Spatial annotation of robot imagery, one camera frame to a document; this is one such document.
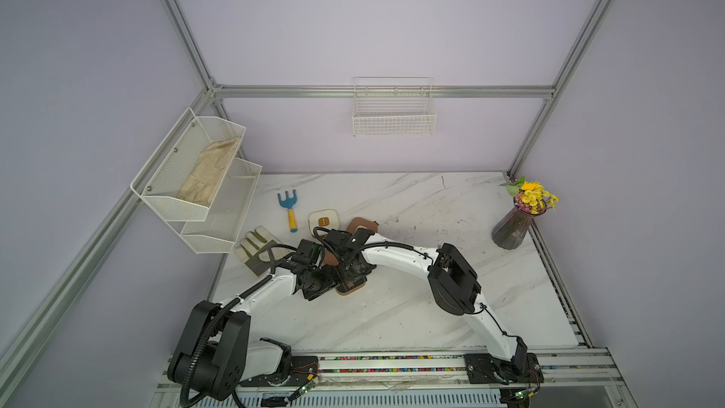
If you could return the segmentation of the dark glass vase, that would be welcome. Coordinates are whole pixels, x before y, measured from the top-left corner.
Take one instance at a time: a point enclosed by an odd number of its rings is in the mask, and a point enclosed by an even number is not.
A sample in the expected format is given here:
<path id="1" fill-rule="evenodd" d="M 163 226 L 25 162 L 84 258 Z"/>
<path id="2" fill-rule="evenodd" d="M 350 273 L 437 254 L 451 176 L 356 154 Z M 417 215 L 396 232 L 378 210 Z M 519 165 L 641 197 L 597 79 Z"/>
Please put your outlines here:
<path id="1" fill-rule="evenodd" d="M 523 242 L 528 229 L 534 222 L 534 216 L 517 207 L 513 207 L 505 217 L 494 226 L 492 239 L 494 243 L 506 250 L 517 249 Z"/>

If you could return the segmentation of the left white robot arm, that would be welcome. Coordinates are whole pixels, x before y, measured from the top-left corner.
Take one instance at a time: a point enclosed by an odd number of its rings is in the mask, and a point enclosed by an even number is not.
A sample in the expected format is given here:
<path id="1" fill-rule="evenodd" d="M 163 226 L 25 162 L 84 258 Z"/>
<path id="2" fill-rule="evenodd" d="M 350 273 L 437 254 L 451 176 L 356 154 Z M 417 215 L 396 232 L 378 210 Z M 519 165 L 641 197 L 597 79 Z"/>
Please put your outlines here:
<path id="1" fill-rule="evenodd" d="M 285 385 L 294 373 L 291 347 L 271 338 L 251 343 L 253 319 L 300 291 L 306 297 L 336 285 L 322 266 L 321 245 L 302 240 L 272 259 L 269 269 L 249 289 L 229 300 L 202 300 L 190 313 L 168 366 L 167 377 L 181 385 L 179 405 L 193 407 L 205 398 L 226 400 L 248 380 Z"/>

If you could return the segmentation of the aluminium frame rail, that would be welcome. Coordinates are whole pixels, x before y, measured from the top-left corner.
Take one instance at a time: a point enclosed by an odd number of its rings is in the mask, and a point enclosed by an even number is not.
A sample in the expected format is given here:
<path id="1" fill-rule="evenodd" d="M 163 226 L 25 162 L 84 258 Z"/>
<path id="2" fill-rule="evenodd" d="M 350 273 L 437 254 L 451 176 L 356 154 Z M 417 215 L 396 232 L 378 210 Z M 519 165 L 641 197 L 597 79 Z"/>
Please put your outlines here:
<path id="1" fill-rule="evenodd" d="M 219 85 L 213 93 L 220 98 L 353 98 L 356 96 L 426 96 L 431 98 L 549 98 L 553 86 L 303 86 L 303 85 Z"/>

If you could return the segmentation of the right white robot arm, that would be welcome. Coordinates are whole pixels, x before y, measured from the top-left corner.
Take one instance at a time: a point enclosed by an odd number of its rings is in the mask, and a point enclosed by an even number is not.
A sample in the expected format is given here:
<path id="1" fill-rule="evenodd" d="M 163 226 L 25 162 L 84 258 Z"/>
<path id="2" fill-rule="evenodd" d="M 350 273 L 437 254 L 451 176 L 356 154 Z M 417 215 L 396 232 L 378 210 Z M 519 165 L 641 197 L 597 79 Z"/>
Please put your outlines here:
<path id="1" fill-rule="evenodd" d="M 524 372 L 527 345 L 523 338 L 503 328 L 485 299 L 477 272 L 454 245 L 415 247 L 365 228 L 345 232 L 316 227 L 313 237 L 323 247 L 324 258 L 335 262 L 332 274 L 338 292 L 361 287 L 380 266 L 418 277 L 428 283 L 440 309 L 463 317 L 484 338 L 492 362 L 501 373 Z"/>

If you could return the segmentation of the white mesh lower shelf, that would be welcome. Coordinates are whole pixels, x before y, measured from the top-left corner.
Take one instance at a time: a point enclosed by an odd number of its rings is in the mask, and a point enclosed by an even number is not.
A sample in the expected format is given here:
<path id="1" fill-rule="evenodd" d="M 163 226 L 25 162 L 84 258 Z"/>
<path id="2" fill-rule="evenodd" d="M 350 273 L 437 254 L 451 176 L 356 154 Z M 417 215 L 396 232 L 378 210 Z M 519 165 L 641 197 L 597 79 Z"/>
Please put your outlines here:
<path id="1" fill-rule="evenodd" d="M 262 173 L 262 166 L 235 158 L 203 222 L 186 222 L 179 237 L 196 254 L 233 251 Z"/>

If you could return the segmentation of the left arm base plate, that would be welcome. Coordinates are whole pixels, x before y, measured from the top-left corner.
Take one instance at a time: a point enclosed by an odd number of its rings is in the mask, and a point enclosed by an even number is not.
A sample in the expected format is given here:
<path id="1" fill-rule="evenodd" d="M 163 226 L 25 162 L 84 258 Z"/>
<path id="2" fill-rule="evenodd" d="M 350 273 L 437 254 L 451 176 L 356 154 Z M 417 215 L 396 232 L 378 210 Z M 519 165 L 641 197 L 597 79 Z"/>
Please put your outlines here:
<path id="1" fill-rule="evenodd" d="M 240 387 L 298 387 L 317 374 L 319 358 L 314 355 L 293 355 L 289 364 L 283 364 L 283 374 L 262 375 L 241 381 Z"/>

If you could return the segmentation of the white mesh shelf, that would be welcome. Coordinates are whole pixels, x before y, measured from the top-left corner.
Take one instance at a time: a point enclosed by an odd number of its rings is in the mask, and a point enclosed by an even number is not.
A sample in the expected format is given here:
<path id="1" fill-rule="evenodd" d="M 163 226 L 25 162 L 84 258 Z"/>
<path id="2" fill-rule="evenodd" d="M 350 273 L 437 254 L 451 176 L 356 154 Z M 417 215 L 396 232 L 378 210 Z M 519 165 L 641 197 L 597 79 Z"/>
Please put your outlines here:
<path id="1" fill-rule="evenodd" d="M 242 143 L 246 131 L 245 127 L 223 118 L 198 116 L 192 109 L 187 109 L 130 183 L 131 192 L 166 222 L 205 221 L 211 206 L 181 200 L 177 198 L 177 192 L 208 145 L 237 137 Z"/>
<path id="2" fill-rule="evenodd" d="M 233 251 L 262 173 L 262 166 L 235 158 L 203 222 L 186 222 L 179 237 L 196 254 Z"/>

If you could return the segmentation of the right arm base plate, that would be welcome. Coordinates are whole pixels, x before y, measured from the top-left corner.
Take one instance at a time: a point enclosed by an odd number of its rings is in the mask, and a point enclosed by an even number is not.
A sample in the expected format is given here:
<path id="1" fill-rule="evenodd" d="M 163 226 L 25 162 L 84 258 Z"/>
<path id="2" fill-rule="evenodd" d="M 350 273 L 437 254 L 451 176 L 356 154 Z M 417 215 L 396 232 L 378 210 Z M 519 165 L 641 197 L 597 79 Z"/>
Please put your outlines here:
<path id="1" fill-rule="evenodd" d="M 523 385 L 543 383 L 544 376 L 535 354 L 527 353 L 517 363 L 498 360 L 487 353 L 464 355 L 464 369 L 472 385 Z"/>

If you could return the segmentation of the brown case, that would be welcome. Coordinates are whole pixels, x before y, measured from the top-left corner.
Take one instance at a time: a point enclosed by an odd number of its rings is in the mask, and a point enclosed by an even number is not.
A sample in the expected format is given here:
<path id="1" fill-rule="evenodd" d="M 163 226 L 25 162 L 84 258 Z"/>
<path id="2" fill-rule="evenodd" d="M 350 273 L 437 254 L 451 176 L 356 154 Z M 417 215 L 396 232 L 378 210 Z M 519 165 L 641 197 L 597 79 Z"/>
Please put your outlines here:
<path id="1" fill-rule="evenodd" d="M 358 229 L 371 230 L 372 232 L 377 233 L 379 230 L 379 224 L 375 221 L 367 220 L 362 217 L 355 217 L 347 225 L 346 231 L 354 233 Z"/>
<path id="2" fill-rule="evenodd" d="M 340 257 L 325 250 L 321 269 L 335 291 L 341 296 L 347 296 L 366 284 L 367 275 L 374 266 L 370 266 L 361 253 Z"/>

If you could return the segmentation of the green beige glove on table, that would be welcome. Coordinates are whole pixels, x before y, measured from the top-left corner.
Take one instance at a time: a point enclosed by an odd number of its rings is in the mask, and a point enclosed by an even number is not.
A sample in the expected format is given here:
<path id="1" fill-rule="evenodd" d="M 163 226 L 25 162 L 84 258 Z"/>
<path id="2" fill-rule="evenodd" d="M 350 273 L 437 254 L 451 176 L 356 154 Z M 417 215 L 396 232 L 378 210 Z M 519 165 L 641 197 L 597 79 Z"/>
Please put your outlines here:
<path id="1" fill-rule="evenodd" d="M 269 254 L 265 248 L 280 243 L 281 240 L 267 228 L 260 226 L 240 239 L 234 255 L 255 276 L 262 276 L 270 266 Z"/>

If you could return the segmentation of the beige cloth glove in shelf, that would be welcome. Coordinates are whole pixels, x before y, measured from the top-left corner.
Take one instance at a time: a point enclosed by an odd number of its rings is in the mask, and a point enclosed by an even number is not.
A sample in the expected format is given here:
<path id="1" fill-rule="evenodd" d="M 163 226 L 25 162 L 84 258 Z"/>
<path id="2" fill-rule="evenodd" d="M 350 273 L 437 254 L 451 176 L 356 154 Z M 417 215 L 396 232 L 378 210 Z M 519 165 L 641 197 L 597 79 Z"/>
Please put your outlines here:
<path id="1" fill-rule="evenodd" d="M 199 154 L 192 172 L 177 192 L 177 198 L 210 207 L 239 143 L 241 138 L 237 137 L 208 145 Z"/>

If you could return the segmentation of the yellow flower bouquet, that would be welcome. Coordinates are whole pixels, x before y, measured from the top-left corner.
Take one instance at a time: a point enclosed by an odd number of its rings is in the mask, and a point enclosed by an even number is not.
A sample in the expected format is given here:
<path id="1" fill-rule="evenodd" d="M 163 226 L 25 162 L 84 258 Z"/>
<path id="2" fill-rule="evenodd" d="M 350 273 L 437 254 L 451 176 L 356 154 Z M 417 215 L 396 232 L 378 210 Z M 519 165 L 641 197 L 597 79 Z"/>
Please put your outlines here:
<path id="1" fill-rule="evenodd" d="M 547 191 L 536 181 L 527 181 L 525 177 L 502 183 L 501 187 L 513 198 L 515 209 L 538 216 L 555 210 L 560 198 Z"/>

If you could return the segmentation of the white mesh upper shelf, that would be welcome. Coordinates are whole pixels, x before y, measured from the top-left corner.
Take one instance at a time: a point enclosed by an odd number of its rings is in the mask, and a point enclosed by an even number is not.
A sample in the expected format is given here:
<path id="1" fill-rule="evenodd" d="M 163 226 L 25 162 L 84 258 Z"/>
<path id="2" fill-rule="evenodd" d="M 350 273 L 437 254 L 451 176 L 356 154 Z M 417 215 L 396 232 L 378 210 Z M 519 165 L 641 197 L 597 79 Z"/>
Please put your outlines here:
<path id="1" fill-rule="evenodd" d="M 205 221 L 211 206 L 181 200 L 177 198 L 177 192 L 208 145 L 237 137 L 242 143 L 246 131 L 245 127 L 223 118 L 198 116 L 192 109 L 187 109 L 130 183 L 131 192 L 166 222 Z"/>

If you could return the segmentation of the cream nail clipper case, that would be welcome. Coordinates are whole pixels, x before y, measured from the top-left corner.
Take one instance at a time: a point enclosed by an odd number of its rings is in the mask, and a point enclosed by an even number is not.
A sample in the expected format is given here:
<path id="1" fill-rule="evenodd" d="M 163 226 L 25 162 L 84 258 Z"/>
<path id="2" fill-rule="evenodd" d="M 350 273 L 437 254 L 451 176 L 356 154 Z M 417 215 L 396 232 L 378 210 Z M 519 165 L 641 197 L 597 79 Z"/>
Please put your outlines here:
<path id="1" fill-rule="evenodd" d="M 340 226 L 338 213 L 333 209 L 314 211 L 308 216 L 310 234 L 320 227 L 327 230 L 336 230 Z"/>

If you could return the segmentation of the blue yellow toy rake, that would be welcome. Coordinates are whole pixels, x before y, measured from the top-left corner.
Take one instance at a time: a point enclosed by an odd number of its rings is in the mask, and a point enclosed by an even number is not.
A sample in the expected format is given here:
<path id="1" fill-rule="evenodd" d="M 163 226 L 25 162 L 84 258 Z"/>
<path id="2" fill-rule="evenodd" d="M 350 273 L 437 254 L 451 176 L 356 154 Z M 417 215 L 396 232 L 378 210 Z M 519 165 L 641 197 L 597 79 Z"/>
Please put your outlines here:
<path id="1" fill-rule="evenodd" d="M 297 232 L 298 223 L 296 223 L 296 216 L 294 211 L 294 207 L 296 205 L 296 202 L 298 201 L 298 197 L 296 196 L 296 190 L 293 190 L 292 192 L 285 191 L 284 195 L 279 193 L 278 200 L 281 208 L 287 211 L 288 227 L 290 232 Z"/>

